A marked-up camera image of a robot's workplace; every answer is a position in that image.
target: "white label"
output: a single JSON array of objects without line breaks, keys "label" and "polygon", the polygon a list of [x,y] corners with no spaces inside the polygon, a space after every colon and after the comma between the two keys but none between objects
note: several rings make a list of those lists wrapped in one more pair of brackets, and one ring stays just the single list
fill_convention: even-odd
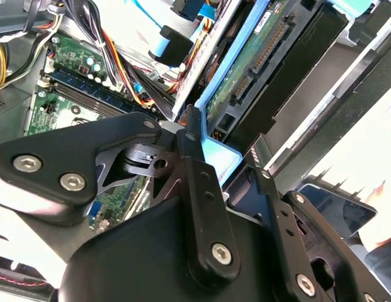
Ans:
[{"label": "white label", "polygon": [[160,76],[163,76],[167,71],[170,70],[170,67],[164,65],[164,64],[161,64],[159,62],[156,62],[156,61],[153,61],[152,62],[152,65],[155,67],[157,73],[160,75]]},{"label": "white label", "polygon": [[261,21],[258,23],[254,32],[258,35],[259,32],[263,29],[265,23],[268,21],[269,17],[272,15],[272,11],[267,11],[264,16],[261,18]]},{"label": "white label", "polygon": [[152,71],[150,74],[147,75],[149,79],[152,81],[156,81],[159,78],[159,74],[156,70]]}]

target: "orange wire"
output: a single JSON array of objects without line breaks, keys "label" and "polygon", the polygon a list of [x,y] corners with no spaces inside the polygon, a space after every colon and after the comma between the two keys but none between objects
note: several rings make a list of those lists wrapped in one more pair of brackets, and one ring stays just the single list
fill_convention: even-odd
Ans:
[{"label": "orange wire", "polygon": [[135,92],[135,89],[132,87],[131,83],[130,83],[129,80],[128,80],[128,76],[127,76],[127,74],[126,74],[125,71],[124,71],[124,68],[123,68],[123,66],[122,66],[122,64],[121,64],[121,61],[120,61],[119,57],[118,57],[118,53],[117,53],[117,50],[116,50],[116,48],[115,48],[113,42],[111,41],[111,39],[109,38],[109,36],[106,34],[105,31],[103,31],[103,33],[104,33],[104,35],[105,35],[105,37],[106,37],[106,40],[107,40],[107,42],[108,42],[110,48],[111,48],[112,51],[113,51],[113,56],[114,56],[114,59],[115,59],[116,64],[117,64],[118,72],[120,73],[121,78],[122,78],[123,81],[124,81],[124,84],[128,87],[129,91],[131,92],[131,94],[132,94],[134,100],[135,100],[137,103],[139,103],[139,105],[146,105],[146,106],[151,106],[151,105],[153,105],[153,104],[154,104],[154,101],[153,101],[153,100],[152,100],[152,101],[145,102],[145,101],[143,101],[143,100],[137,95],[137,93]]}]

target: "blue plastic tab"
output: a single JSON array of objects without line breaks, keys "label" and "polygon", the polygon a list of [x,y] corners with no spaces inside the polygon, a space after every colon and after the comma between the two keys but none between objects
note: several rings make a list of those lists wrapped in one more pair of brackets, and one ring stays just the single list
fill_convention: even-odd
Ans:
[{"label": "blue plastic tab", "polygon": [[151,52],[156,56],[156,57],[161,57],[164,53],[164,50],[166,47],[169,45],[170,40],[164,38],[163,36],[159,37],[159,43],[157,44],[156,48],[151,50]]},{"label": "blue plastic tab", "polygon": [[198,16],[206,17],[208,19],[211,19],[213,22],[216,21],[215,9],[206,3],[202,6],[200,12],[198,13]]},{"label": "blue plastic tab", "polygon": [[136,93],[140,93],[141,91],[142,91],[142,86],[141,85],[139,85],[138,83],[135,83],[134,85],[133,85],[133,89],[135,90],[135,92]]},{"label": "blue plastic tab", "polygon": [[360,17],[370,7],[372,0],[328,0],[351,17]]},{"label": "blue plastic tab", "polygon": [[195,104],[195,106],[200,109],[202,115],[202,147],[205,155],[205,162],[214,166],[220,185],[223,185],[223,183],[234,172],[235,168],[237,168],[241,163],[242,155],[240,152],[226,146],[222,142],[219,142],[208,135],[205,107],[218,89],[220,83],[223,81],[244,44],[246,44],[252,31],[257,25],[257,22],[261,19],[268,3],[269,0],[256,1],[249,16],[247,17],[246,22],[244,22],[239,34],[236,36],[218,70],[209,85],[205,88],[200,99]]},{"label": "blue plastic tab", "polygon": [[95,201],[89,211],[89,216],[96,217],[102,206],[103,205],[100,202]]}]

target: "red wire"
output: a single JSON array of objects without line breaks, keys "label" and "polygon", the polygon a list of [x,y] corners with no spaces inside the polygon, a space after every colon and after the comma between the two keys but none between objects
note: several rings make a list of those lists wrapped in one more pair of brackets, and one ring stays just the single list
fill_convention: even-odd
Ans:
[{"label": "red wire", "polygon": [[11,280],[11,279],[8,279],[8,278],[2,277],[2,276],[0,276],[0,280],[6,281],[6,282],[9,282],[9,283],[13,283],[13,284],[16,284],[16,285],[29,286],[29,287],[43,286],[43,285],[46,285],[46,284],[47,284],[47,283],[45,283],[45,282],[42,282],[42,283],[18,282],[18,281]]}]

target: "capacitor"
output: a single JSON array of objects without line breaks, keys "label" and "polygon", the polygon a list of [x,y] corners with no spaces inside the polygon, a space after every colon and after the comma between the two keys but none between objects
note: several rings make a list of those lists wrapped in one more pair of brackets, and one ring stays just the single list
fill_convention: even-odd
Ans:
[{"label": "capacitor", "polygon": [[93,57],[88,57],[86,59],[86,64],[88,64],[89,66],[92,66],[94,64],[94,58]]},{"label": "capacitor", "polygon": [[101,70],[101,66],[99,63],[93,65],[93,70],[99,72]]},{"label": "capacitor", "polygon": [[47,104],[47,103],[42,104],[42,105],[40,106],[39,110],[40,110],[41,112],[44,112],[44,111],[47,109],[47,107],[48,107],[48,104]]},{"label": "capacitor", "polygon": [[106,80],[106,77],[103,76],[103,75],[99,75],[97,78],[94,79],[96,81],[96,83],[104,83],[104,81]]},{"label": "capacitor", "polygon": [[90,72],[88,74],[88,79],[89,80],[94,80],[94,78],[96,78],[96,77],[97,77],[97,72]]}]

